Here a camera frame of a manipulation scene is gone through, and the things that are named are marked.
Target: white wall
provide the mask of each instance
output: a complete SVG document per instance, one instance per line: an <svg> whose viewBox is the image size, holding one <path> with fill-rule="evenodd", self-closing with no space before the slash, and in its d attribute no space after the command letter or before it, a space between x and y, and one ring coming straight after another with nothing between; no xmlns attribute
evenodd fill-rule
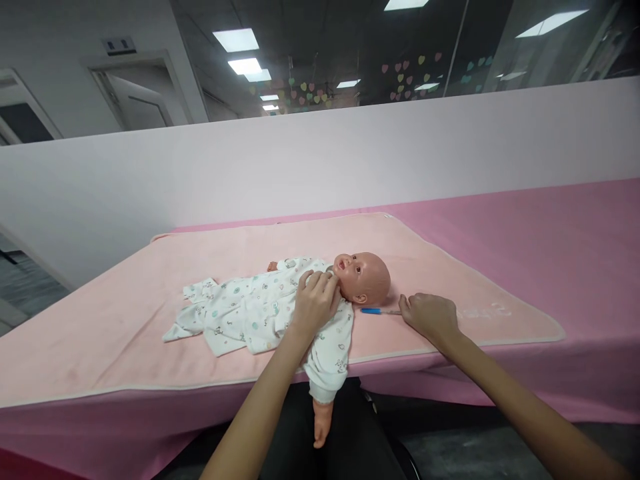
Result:
<svg viewBox="0 0 640 480"><path fill-rule="evenodd" d="M635 77L2 147L0 230L77 287L177 226L638 177L639 132Z"/></svg>
<svg viewBox="0 0 640 480"><path fill-rule="evenodd" d="M80 58L131 36L139 53L166 49L195 122L208 121L169 0L20 0L0 13L0 68L14 68L65 138L120 131Z"/></svg>
<svg viewBox="0 0 640 480"><path fill-rule="evenodd" d="M166 68L150 65L109 70L109 73L162 95L174 125L188 125L189 122L175 91Z"/></svg>

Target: baby onesie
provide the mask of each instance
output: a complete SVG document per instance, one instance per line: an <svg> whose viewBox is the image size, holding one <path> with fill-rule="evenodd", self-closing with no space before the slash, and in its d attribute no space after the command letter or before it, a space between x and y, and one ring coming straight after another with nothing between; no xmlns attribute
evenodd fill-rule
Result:
<svg viewBox="0 0 640 480"><path fill-rule="evenodd" d="M278 346L291 322L298 281L307 270L326 271L331 264L310 257L278 262L278 270L236 278L218 285L208 278L184 287L192 305L182 309L163 341L203 333L216 357L241 348L252 354ZM340 300L335 316L316 335L303 365L309 392L330 403L347 378L353 308Z"/></svg>

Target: doll face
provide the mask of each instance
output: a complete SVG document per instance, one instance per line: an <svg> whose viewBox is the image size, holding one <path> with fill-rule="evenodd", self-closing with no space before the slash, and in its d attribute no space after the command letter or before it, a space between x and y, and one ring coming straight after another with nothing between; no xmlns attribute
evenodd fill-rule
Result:
<svg viewBox="0 0 640 480"><path fill-rule="evenodd" d="M338 255L333 261L333 273L338 277L342 296L360 305L376 301L367 292L375 291L376 285L389 276L384 262L368 252Z"/></svg>

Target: doorframe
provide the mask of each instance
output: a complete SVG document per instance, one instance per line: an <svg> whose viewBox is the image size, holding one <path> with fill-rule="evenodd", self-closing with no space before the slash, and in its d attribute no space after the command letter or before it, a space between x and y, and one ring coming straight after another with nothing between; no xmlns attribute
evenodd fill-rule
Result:
<svg viewBox="0 0 640 480"><path fill-rule="evenodd" d="M31 110L35 113L38 120L44 125L44 128L48 130L51 134L53 140L61 140L64 137L60 133L60 130L55 126L52 122L51 118L47 115L47 112L40 106L38 100L33 96L31 90L29 90L27 84L20 78L18 72L12 68L4 68L0 69L0 81L12 81L14 85L10 85L7 87L3 87L3 89L16 89L19 95L22 95L23 98L20 100L16 99L16 101L11 102L2 102L2 105L16 105L18 103L26 103ZM7 122L5 122L2 117L0 117L0 132L2 132L2 136L9 142L10 145L19 145L22 144L22 141L18 138L18 136L13 132L13 130L8 126Z"/></svg>
<svg viewBox="0 0 640 480"><path fill-rule="evenodd" d="M169 72L169 77L171 78L171 83L173 84L173 88L175 88L176 95L178 96L178 100L180 101L180 105L185 112L185 116L187 118L187 122L190 125L194 124L193 116L191 114L191 110L189 110L189 106L187 104L187 100L184 92L182 91L182 86L180 86L180 82L178 81L178 76L176 75L175 69L173 68L173 63L171 62L171 56L169 55L168 50L154 50L148 52L140 52L140 53L130 53L128 55L118 55L115 57L104 57L104 56L92 56L92 57L81 57L80 58L80 66L82 66L83 70L86 74L91 78L91 81L96 85L103 98L107 102L109 109L115 116L118 124L124 131L128 131L126 125L123 124L122 120L122 112L116 110L115 105L112 101L109 101L110 92L108 92L102 82L97 78L98 71L108 71L111 69L117 69L122 67L135 67L139 65L164 65Z"/></svg>

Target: pen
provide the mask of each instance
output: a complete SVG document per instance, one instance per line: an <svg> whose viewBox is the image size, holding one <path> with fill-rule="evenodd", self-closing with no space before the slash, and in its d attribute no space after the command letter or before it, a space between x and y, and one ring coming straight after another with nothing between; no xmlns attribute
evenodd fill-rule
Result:
<svg viewBox="0 0 640 480"><path fill-rule="evenodd" d="M402 315L400 310L380 310L380 309L360 309L362 313L370 313L372 315Z"/></svg>

